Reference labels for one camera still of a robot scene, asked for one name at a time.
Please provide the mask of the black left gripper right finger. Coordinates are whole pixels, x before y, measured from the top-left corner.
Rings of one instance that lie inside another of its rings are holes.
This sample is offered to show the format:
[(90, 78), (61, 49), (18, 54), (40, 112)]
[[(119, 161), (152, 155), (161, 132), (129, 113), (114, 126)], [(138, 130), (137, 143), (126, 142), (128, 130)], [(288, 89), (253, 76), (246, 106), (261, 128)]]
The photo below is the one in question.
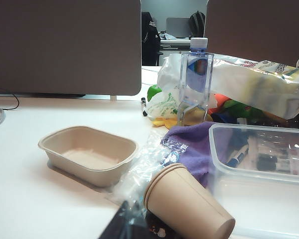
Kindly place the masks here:
[(128, 239), (149, 239), (150, 234), (146, 222), (142, 219), (130, 219), (127, 226)]

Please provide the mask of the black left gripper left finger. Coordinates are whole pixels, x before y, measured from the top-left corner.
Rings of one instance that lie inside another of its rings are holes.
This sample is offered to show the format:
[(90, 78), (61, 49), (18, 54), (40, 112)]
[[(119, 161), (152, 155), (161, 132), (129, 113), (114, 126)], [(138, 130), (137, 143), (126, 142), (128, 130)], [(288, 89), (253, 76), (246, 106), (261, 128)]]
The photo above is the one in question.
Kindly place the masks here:
[(123, 239), (127, 225), (128, 202), (123, 201), (109, 224), (103, 230), (99, 239)]

